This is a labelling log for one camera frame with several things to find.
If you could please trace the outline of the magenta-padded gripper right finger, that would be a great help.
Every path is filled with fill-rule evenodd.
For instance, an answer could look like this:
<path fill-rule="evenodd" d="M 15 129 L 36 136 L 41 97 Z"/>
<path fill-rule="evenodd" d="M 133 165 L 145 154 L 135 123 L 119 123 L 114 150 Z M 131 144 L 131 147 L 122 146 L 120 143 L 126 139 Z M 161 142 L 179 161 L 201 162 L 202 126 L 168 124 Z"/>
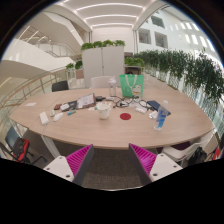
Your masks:
<path fill-rule="evenodd" d="M 182 169 L 164 153 L 156 155 L 134 144 L 129 144 L 128 152 L 143 186 Z"/>

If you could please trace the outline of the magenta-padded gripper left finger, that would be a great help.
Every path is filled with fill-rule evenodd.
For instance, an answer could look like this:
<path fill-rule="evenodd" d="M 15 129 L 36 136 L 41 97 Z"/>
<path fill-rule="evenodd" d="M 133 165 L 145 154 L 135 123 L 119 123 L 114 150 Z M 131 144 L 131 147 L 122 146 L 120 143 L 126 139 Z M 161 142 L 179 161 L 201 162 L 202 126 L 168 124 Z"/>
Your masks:
<path fill-rule="evenodd" d="M 58 156 L 44 170 L 81 186 L 94 155 L 92 144 L 68 156 Z"/>

